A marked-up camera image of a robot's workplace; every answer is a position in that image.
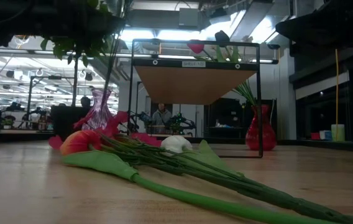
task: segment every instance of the wooden table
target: wooden table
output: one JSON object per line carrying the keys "label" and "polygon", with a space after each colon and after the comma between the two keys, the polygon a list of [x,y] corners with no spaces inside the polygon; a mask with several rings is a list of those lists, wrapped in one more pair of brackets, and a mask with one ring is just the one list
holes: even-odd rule
{"label": "wooden table", "polygon": [[[229,153],[238,146],[217,145]],[[263,159],[225,159],[246,176],[353,215],[353,152],[278,146]],[[139,169],[165,185],[281,210],[190,176]],[[0,144],[0,223],[253,223],[210,212],[93,170],[61,165],[46,142]]]}

